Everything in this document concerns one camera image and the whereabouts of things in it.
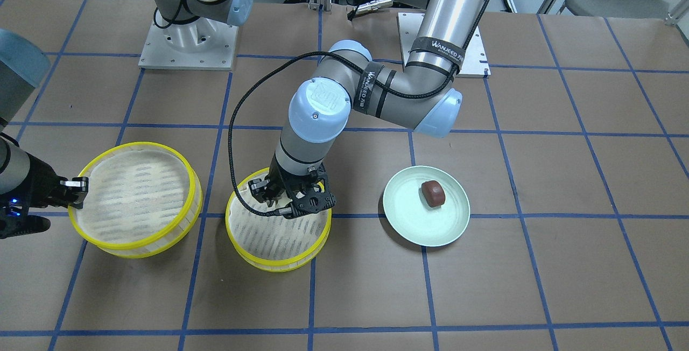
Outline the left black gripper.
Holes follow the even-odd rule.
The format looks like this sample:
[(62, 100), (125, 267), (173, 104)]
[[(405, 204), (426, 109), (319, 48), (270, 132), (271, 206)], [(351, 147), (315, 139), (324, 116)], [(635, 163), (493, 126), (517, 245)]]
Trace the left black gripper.
[(336, 204), (323, 164), (299, 176), (283, 169), (274, 157), (269, 165), (268, 177), (251, 179), (249, 191), (258, 203), (265, 203), (270, 207), (278, 199), (287, 198), (289, 201), (286, 206), (277, 211), (278, 216), (286, 219), (317, 214), (334, 208)]

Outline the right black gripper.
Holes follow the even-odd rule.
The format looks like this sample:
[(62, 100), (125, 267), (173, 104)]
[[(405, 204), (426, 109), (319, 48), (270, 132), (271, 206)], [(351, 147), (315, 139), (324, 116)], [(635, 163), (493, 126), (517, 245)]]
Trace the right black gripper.
[(15, 187), (2, 192), (1, 238), (43, 233), (49, 230), (50, 220), (28, 214), (29, 208), (55, 206), (83, 209), (88, 195), (89, 178), (68, 180), (57, 175), (49, 165), (27, 155), (28, 171)]

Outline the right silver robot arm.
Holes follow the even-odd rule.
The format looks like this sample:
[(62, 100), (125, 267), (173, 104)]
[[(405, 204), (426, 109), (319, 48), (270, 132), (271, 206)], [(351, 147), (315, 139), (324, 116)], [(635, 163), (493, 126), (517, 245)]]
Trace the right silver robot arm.
[[(50, 67), (39, 47), (10, 30), (1, 29), (2, 130), (15, 117)], [(1, 238), (36, 234), (50, 228), (50, 220), (29, 213), (30, 208), (83, 208), (89, 191), (87, 177), (67, 179), (20, 148), (2, 133)]]

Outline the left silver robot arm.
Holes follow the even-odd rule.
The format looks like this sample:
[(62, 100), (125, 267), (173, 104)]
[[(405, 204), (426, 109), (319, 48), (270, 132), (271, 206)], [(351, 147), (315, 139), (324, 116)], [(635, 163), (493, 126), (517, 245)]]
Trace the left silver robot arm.
[(462, 69), (489, 0), (394, 0), (424, 9), (401, 72), (372, 59), (359, 42), (340, 40), (319, 56), (288, 108), (268, 173), (248, 182), (266, 211), (239, 202), (259, 216), (295, 219), (336, 204), (324, 159), (352, 111), (441, 138), (460, 110), (452, 83)]

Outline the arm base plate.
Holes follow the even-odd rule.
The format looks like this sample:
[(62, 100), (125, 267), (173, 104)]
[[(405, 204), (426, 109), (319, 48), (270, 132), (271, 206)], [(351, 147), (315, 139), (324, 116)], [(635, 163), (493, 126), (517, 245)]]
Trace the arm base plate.
[(423, 24), (424, 14), (421, 13), (398, 13), (398, 30), (403, 65), (408, 64), (411, 54), (415, 53), (435, 53), (446, 55), (448, 61), (462, 59), (462, 66), (459, 77), (487, 78), (491, 76), (489, 61), (484, 47), (483, 36), (479, 28), (475, 28), (470, 35), (470, 42), (466, 48), (460, 45), (453, 45), (440, 39), (430, 38), (430, 48), (427, 51), (422, 44), (416, 44), (418, 33)]
[(199, 18), (186, 25), (150, 26), (138, 65), (173, 71), (231, 71), (238, 26)]

